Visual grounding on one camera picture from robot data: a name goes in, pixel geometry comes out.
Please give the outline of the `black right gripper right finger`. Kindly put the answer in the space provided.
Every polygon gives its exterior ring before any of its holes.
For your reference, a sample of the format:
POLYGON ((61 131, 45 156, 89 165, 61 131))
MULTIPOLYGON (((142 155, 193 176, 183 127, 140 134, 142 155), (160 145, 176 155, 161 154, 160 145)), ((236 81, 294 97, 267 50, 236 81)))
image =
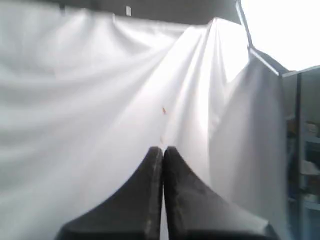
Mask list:
POLYGON ((178 150, 164 152, 163 187, 171 240, 277 240, 270 223, 211 190, 178 150))

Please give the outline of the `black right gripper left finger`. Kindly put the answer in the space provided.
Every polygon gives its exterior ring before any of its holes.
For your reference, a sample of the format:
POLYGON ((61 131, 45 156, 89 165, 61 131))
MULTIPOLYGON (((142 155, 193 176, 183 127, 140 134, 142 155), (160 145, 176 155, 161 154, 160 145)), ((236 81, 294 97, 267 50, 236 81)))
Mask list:
POLYGON ((66 223, 58 240, 158 240, 163 151, 150 147, 132 176, 106 201, 66 223))

